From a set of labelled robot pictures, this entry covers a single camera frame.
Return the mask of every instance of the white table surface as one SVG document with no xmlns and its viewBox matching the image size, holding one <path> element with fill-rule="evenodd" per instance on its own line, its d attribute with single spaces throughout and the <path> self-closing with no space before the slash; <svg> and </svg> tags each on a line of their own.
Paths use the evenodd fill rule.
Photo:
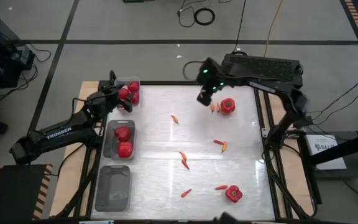
<svg viewBox="0 0 358 224">
<path fill-rule="evenodd" d="M 142 86 L 140 105 L 132 113 L 109 114 L 108 121 L 132 119 L 136 125 L 134 159 L 102 156 L 99 166 L 130 168 L 130 202 L 123 212 L 93 209 L 92 219 L 211 220 L 228 212 L 238 220 L 274 220 L 252 88 L 226 87 L 213 95 L 215 104 L 227 97 L 236 101 L 229 116 L 198 103 L 199 92 L 200 86 Z M 213 139 L 227 141 L 227 151 L 221 153 Z M 179 151 L 187 155 L 190 170 Z M 214 189 L 220 185 L 239 186 L 243 198 L 232 203 L 224 190 Z"/>
</svg>

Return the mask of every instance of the red pepper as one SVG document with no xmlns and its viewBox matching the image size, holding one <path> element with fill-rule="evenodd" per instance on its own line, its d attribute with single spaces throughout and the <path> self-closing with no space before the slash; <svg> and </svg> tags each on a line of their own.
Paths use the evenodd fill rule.
<svg viewBox="0 0 358 224">
<path fill-rule="evenodd" d="M 223 113 L 230 114 L 236 108 L 236 104 L 232 98 L 226 98 L 221 102 L 221 109 Z"/>
<path fill-rule="evenodd" d="M 133 148 L 132 143 L 130 142 L 120 142 L 118 145 L 118 157 L 120 158 L 128 158 L 132 155 Z"/>
<path fill-rule="evenodd" d="M 222 186 L 219 186 L 219 187 L 215 187 L 215 190 L 224 190 L 224 189 L 227 189 L 227 185 L 222 185 Z"/>
<path fill-rule="evenodd" d="M 127 126 L 122 126 L 114 130 L 114 134 L 120 142 L 128 141 L 131 136 L 131 130 Z"/>
<path fill-rule="evenodd" d="M 219 140 L 214 140 L 214 142 L 215 142 L 216 144 L 221 144 L 221 145 L 223 145 L 223 144 L 224 144 L 224 142 L 219 141 Z"/>
<path fill-rule="evenodd" d="M 135 105 L 139 103 L 139 92 L 135 92 L 135 95 L 132 98 L 131 103 L 133 103 Z"/>
<path fill-rule="evenodd" d="M 128 85 L 128 90 L 131 92 L 139 91 L 139 82 L 133 81 Z"/>
<path fill-rule="evenodd" d="M 232 185 L 226 190 L 226 197 L 236 203 L 242 198 L 242 192 L 236 185 Z"/>
<path fill-rule="evenodd" d="M 118 97 L 120 98 L 120 100 L 125 100 L 125 98 L 129 96 L 129 94 L 129 91 L 125 88 L 118 90 Z"/>
</svg>

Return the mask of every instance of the orange object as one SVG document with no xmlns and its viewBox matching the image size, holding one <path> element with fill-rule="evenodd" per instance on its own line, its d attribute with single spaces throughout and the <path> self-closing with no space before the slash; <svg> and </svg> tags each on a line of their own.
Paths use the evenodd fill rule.
<svg viewBox="0 0 358 224">
<path fill-rule="evenodd" d="M 224 142 L 219 141 L 219 140 L 214 140 L 214 142 L 215 142 L 216 144 L 221 144 L 221 145 L 224 145 Z"/>
<path fill-rule="evenodd" d="M 187 191 L 183 192 L 181 197 L 186 197 L 191 192 L 191 189 L 188 189 Z"/>
<path fill-rule="evenodd" d="M 173 121 L 176 123 L 176 124 L 179 124 L 179 121 L 178 121 L 178 118 L 174 115 L 171 115 L 171 117 L 173 118 Z"/>
<path fill-rule="evenodd" d="M 220 112 L 220 110 L 221 110 L 221 104 L 216 103 L 216 112 Z"/>
<path fill-rule="evenodd" d="M 224 151 L 226 151 L 226 148 L 227 148 L 227 142 L 224 142 L 224 143 L 223 143 L 223 146 L 222 146 L 222 153 L 223 153 Z"/>
<path fill-rule="evenodd" d="M 190 170 L 189 166 L 187 165 L 186 160 L 182 159 L 182 160 L 181 160 L 181 163 L 182 163 L 188 170 Z"/>
<path fill-rule="evenodd" d="M 179 152 L 180 154 L 181 154 L 181 157 L 186 161 L 187 160 L 187 157 L 186 157 L 186 155 L 185 155 L 185 153 L 184 152 Z"/>
<path fill-rule="evenodd" d="M 211 111 L 212 111 L 212 113 L 214 113 L 214 110 L 215 110 L 215 104 L 212 102 L 211 103 Z"/>
</svg>

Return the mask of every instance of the tabletop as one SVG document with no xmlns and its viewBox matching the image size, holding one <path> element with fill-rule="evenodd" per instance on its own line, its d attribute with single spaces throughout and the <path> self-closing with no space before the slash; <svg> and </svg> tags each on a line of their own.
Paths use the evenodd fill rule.
<svg viewBox="0 0 358 224">
<path fill-rule="evenodd" d="M 79 98 L 86 98 L 91 93 L 97 91 L 98 82 L 83 82 L 80 90 Z M 261 99 L 262 112 L 265 117 L 265 126 L 267 126 L 267 112 L 265 108 L 265 102 L 263 97 Z M 275 96 L 270 96 L 270 104 L 273 111 L 274 121 L 277 123 L 280 118 L 284 115 L 285 111 L 281 104 L 280 99 Z M 82 102 L 78 102 L 76 110 L 78 111 L 82 107 Z M 286 144 L 293 146 L 295 149 L 298 149 L 296 140 L 287 139 Z M 65 157 L 69 155 L 73 150 L 75 150 L 79 144 L 73 144 L 68 146 L 65 151 Z M 73 196 L 75 190 L 78 188 L 80 183 L 81 168 L 84 163 L 85 157 L 85 147 L 80 149 L 77 153 L 72 155 L 72 157 L 66 161 L 65 165 L 62 168 L 60 179 L 57 184 L 57 189 L 55 192 L 54 200 L 52 203 L 52 208 L 50 215 L 55 215 L 67 204 L 67 202 Z M 304 208 L 306 213 L 312 214 L 313 208 L 311 206 L 311 199 L 309 195 L 308 186 L 305 179 L 305 174 L 303 172 L 302 163 L 300 158 L 293 152 L 289 150 L 282 150 L 282 162 L 283 169 L 285 172 L 285 178 L 287 181 L 287 187 L 289 191 L 293 194 L 297 202 Z M 90 163 L 92 164 L 94 154 L 91 156 Z M 86 214 L 86 206 L 88 203 L 89 195 L 89 186 L 86 189 L 83 195 L 83 203 L 81 204 L 80 215 Z M 280 207 L 281 217 L 285 217 L 285 211 L 283 206 L 282 194 L 277 189 L 278 203 Z"/>
</svg>

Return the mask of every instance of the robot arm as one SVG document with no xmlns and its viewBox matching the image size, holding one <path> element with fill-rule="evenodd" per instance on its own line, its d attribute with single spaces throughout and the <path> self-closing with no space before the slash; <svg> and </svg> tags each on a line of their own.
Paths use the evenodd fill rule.
<svg viewBox="0 0 358 224">
<path fill-rule="evenodd" d="M 211 58 L 207 58 L 200 67 L 196 81 L 202 85 L 197 100 L 205 106 L 211 103 L 213 93 L 225 86 L 251 86 L 273 95 L 277 95 L 286 111 L 278 125 L 271 127 L 266 138 L 266 144 L 272 148 L 283 146 L 285 132 L 296 121 L 305 118 L 307 98 L 294 86 L 279 80 L 260 79 L 249 76 L 250 72 L 241 64 L 233 66 L 219 65 Z"/>
<path fill-rule="evenodd" d="M 99 91 L 91 94 L 86 100 L 73 99 L 73 101 L 84 101 L 84 106 L 79 112 L 72 114 L 68 120 L 39 131 L 29 131 L 26 136 L 20 138 L 9 150 L 16 164 L 28 164 L 45 152 L 76 142 L 82 142 L 87 147 L 97 147 L 101 140 L 94 130 L 94 125 L 118 105 L 122 105 L 128 112 L 132 112 L 131 99 L 133 95 L 124 101 L 120 100 L 118 91 L 124 85 L 114 85 L 116 76 L 112 71 L 110 76 L 109 84 L 102 86 Z"/>
</svg>

